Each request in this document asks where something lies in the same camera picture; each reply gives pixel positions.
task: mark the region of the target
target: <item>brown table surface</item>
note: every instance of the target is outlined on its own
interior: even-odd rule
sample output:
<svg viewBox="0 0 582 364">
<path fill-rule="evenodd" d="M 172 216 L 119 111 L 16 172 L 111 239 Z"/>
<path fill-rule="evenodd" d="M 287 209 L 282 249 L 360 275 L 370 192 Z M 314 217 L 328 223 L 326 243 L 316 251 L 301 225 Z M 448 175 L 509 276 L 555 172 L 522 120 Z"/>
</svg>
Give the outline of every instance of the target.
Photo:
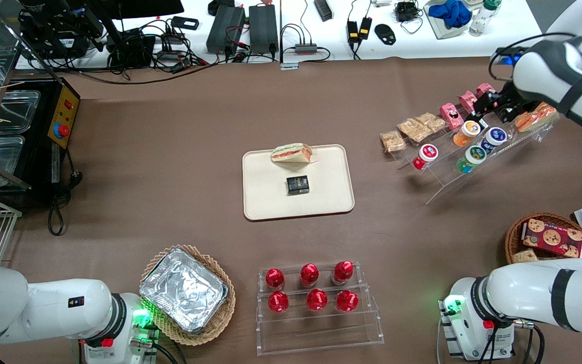
<svg viewBox="0 0 582 364">
<path fill-rule="evenodd" d="M 133 72 L 132 80 L 163 76 Z M 457 279 L 503 264 L 502 238 L 518 217 L 582 208 L 582 129 L 568 120 L 427 206 L 430 191 L 414 172 L 383 154 L 379 132 L 436 113 L 488 81 L 484 58 L 329 62 L 283 72 L 277 64 L 222 65 L 141 86 L 69 79 L 85 99 L 71 141 L 84 180 L 64 209 L 69 227 L 56 238 L 46 231 L 46 212 L 26 214 L 9 266 L 31 283 L 93 278 L 113 292 L 138 292 L 155 254 L 197 246 L 229 274 L 237 303 L 219 338 L 185 350 L 190 364 L 435 362 L 437 299 Z M 347 149 L 354 210 L 245 219 L 242 155 L 293 142 Z M 361 262 L 385 345 L 256 357 L 257 272 L 342 259 Z M 544 362 L 582 362 L 582 334 L 542 326 Z M 525 346 L 526 334 L 517 334 L 517 356 L 503 362 L 520 362 Z M 461 362 L 448 357 L 445 343 L 442 349 L 444 362 Z M 62 338 L 0 345 L 0 357 L 73 360 Z"/>
</svg>

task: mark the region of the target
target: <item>woven bread basket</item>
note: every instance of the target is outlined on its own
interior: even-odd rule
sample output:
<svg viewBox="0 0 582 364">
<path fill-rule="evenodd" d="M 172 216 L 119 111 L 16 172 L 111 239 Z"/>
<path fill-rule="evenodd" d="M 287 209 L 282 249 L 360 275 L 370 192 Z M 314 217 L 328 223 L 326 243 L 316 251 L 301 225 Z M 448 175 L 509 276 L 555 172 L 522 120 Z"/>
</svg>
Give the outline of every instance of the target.
<svg viewBox="0 0 582 364">
<path fill-rule="evenodd" d="M 172 318 L 163 312 L 161 312 L 157 307 L 151 304 L 147 299 L 143 298 L 143 306 L 148 309 L 150 312 L 150 316 L 154 321 L 155 325 L 166 334 L 170 339 L 175 341 L 176 343 L 183 344 L 183 345 L 201 345 L 207 343 L 215 339 L 215 337 L 219 336 L 228 323 L 230 322 L 231 317 L 233 317 L 233 313 L 235 312 L 235 288 L 233 287 L 233 283 L 228 278 L 226 272 L 219 266 L 216 260 L 214 260 L 209 255 L 199 253 L 194 246 L 171 246 L 168 249 L 157 254 L 157 256 L 150 261 L 148 266 L 145 268 L 145 272 L 140 279 L 141 283 L 145 277 L 150 274 L 152 269 L 159 263 L 161 258 L 166 256 L 172 249 L 175 247 L 180 248 L 182 251 L 190 254 L 194 259 L 197 259 L 201 264 L 203 264 L 206 268 L 210 269 L 219 279 L 224 281 L 228 286 L 228 297 L 226 298 L 226 302 L 224 302 L 221 307 L 215 312 L 215 314 L 210 318 L 210 321 L 204 327 L 203 331 L 200 334 L 192 335 L 188 334 L 187 332 L 181 330 L 181 327 L 174 321 Z"/>
<path fill-rule="evenodd" d="M 522 224 L 531 218 L 552 223 L 554 225 L 563 226 L 565 228 L 568 227 L 582 231 L 582 228 L 577 223 L 566 217 L 552 214 L 551 212 L 532 212 L 527 216 L 520 217 L 518 221 L 511 225 L 511 228 L 509 228 L 509 230 L 506 232 L 506 238 L 504 238 L 504 252 L 506 253 L 506 261 L 509 264 L 515 263 L 515 261 L 513 261 L 513 255 L 515 253 L 531 249 L 531 247 L 525 246 L 520 241 L 520 238 L 522 238 Z M 534 248 L 533 250 L 536 252 L 536 256 L 538 258 L 566 258 L 565 256 L 556 255 L 542 249 Z"/>
</svg>

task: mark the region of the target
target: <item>walkers cookie box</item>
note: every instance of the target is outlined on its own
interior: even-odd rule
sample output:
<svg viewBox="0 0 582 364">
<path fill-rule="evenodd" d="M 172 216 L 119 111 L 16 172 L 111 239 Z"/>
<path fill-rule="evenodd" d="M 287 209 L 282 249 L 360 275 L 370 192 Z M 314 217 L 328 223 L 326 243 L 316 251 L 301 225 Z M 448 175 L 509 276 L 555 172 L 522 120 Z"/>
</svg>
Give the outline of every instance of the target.
<svg viewBox="0 0 582 364">
<path fill-rule="evenodd" d="M 582 259 L 582 231 L 529 219 L 522 225 L 522 243 L 554 254 Z"/>
</svg>

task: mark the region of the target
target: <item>aluminum foil tray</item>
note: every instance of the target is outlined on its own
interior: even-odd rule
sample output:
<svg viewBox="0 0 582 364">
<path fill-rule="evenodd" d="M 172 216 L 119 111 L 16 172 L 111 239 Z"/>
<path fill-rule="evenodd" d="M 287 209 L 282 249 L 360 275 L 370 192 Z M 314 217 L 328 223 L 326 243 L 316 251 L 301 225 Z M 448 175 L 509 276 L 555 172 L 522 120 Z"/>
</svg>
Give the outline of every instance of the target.
<svg viewBox="0 0 582 364">
<path fill-rule="evenodd" d="M 190 334 L 199 334 L 228 296 L 228 286 L 179 248 L 154 267 L 139 289 Z"/>
</svg>

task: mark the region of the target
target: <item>acrylic display stand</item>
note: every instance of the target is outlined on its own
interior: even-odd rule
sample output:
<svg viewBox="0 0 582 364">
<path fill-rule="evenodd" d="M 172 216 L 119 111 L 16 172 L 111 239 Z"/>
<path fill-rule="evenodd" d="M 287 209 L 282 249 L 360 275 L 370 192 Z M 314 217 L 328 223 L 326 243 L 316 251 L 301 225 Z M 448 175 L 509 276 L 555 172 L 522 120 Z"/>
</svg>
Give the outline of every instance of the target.
<svg viewBox="0 0 582 364">
<path fill-rule="evenodd" d="M 281 269 L 289 307 L 283 313 L 268 308 L 268 297 L 274 291 L 266 285 L 268 270 L 259 272 L 257 291 L 257 355 L 306 352 L 328 348 L 344 348 L 384 343 L 378 307 L 365 281 L 358 262 L 354 275 L 343 286 L 332 283 L 333 265 L 318 265 L 320 275 L 316 285 L 304 288 L 300 284 L 300 267 Z M 305 302 L 314 288 L 325 291 L 327 306 L 310 311 Z M 342 312 L 335 307 L 335 297 L 342 290 L 358 295 L 354 311 Z"/>
</svg>

